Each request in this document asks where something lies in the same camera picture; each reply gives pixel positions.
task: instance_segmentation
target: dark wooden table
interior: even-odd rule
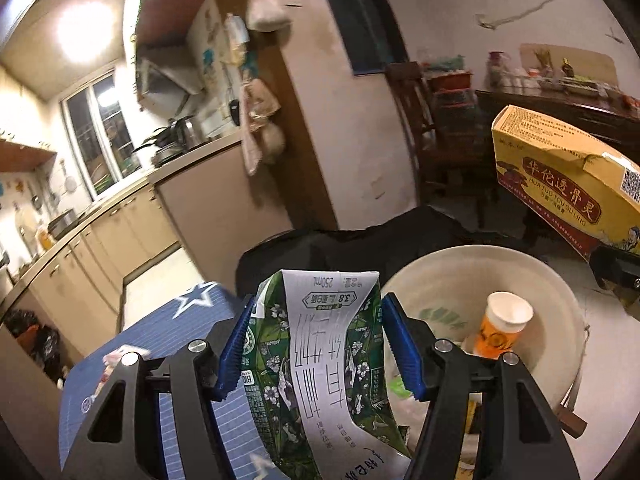
[[[607,100],[530,88],[476,90],[478,105],[493,121],[506,105],[550,115],[599,138],[640,164],[640,119]]]

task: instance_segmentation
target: cutting board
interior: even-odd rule
[[[523,43],[520,45],[520,62],[523,68],[540,68],[535,51],[545,49],[549,49],[551,63],[556,70],[561,69],[562,60],[567,58],[569,64],[574,67],[575,75],[618,86],[618,73],[613,59],[593,50],[543,43]]]

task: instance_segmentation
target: blue cloth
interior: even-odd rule
[[[121,332],[74,366],[66,378],[60,408],[58,449],[61,467],[82,424],[83,412],[86,413],[93,402],[92,395],[104,371],[104,355],[124,344],[148,349],[151,352],[149,358],[174,354],[190,340],[206,336],[214,323],[232,317],[233,301],[237,300],[217,283],[199,283]],[[171,395],[162,394],[160,397],[162,446],[168,478],[180,480],[184,478],[184,473],[175,436]],[[255,463],[265,464],[260,459],[256,460],[256,457],[263,457],[267,461],[270,459],[255,428],[242,381],[226,400],[214,402],[213,409],[236,478],[255,478],[261,472]],[[267,480],[287,478],[277,468],[265,467],[264,473]]]

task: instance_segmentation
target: yellow box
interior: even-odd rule
[[[590,134],[507,106],[492,124],[500,184],[587,261],[598,245],[640,254],[640,167]]]

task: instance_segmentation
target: window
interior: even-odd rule
[[[140,169],[112,73],[64,100],[62,109],[78,166],[94,199]]]
[[[328,0],[356,75],[382,72],[408,60],[398,23],[387,0]]]

